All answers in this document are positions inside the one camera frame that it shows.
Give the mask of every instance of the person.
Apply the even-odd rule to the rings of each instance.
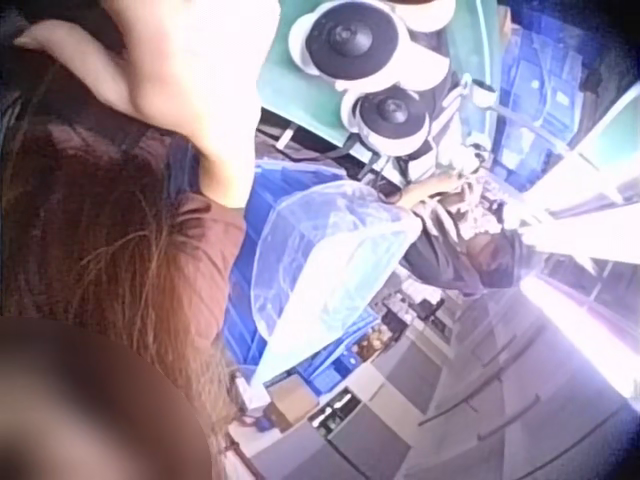
[[[517,230],[476,231],[465,238],[461,222],[470,217],[465,204],[469,197],[472,203],[479,198],[477,185],[467,186],[470,180],[436,175],[406,187],[396,204],[423,221],[422,232],[401,265],[422,283],[475,297],[516,286],[543,265],[547,255],[525,245]]]
[[[184,396],[129,348],[62,322],[0,322],[0,439],[3,480],[211,479]]]
[[[226,387],[211,342],[244,236],[257,79],[279,4],[102,7],[122,50],[61,20],[36,23],[14,42],[34,62],[48,54],[61,67],[47,71],[5,149],[3,314],[52,318],[127,345],[187,396],[216,449]],[[106,107],[82,110],[84,123],[35,118],[47,82],[61,72],[84,85],[66,97],[70,104],[86,88]],[[68,91],[71,83],[57,86]],[[56,92],[47,101],[58,101]],[[142,133],[121,148],[108,134],[125,116]],[[167,156],[176,134],[199,153],[198,182],[172,196]]]

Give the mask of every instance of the cardboard box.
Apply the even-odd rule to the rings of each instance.
[[[281,432],[304,420],[318,406],[318,398],[299,375],[276,383],[268,392],[271,403],[265,408],[264,415]]]

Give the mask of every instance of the fluorescent light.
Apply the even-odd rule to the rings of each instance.
[[[584,354],[621,395],[637,398],[640,385],[640,357],[616,338],[604,325],[577,303],[537,277],[520,284],[560,331]]]

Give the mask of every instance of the brown hair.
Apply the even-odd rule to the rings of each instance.
[[[82,137],[61,148],[50,126],[32,126],[15,140],[3,176],[3,313],[105,335],[157,367],[197,409],[221,475],[223,363],[187,318],[162,164]]]

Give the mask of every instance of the hand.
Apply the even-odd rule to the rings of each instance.
[[[115,110],[185,135],[215,160],[209,170],[233,182],[236,163],[244,159],[246,168],[247,157],[255,161],[256,83],[277,29],[278,1],[105,0],[103,6],[124,37],[124,58],[58,20],[34,25],[15,43],[48,52]],[[252,164],[249,171],[252,178]],[[201,178],[203,193],[207,185]]]
[[[432,191],[430,195],[433,195],[435,193],[453,192],[461,188],[466,182],[468,182],[468,178],[457,173],[441,173],[418,182],[417,185],[422,185],[425,190]]]
[[[436,193],[452,192],[459,189],[468,180],[468,177],[461,177],[453,173],[443,173],[429,177],[405,188],[396,205],[412,209],[419,202]]]

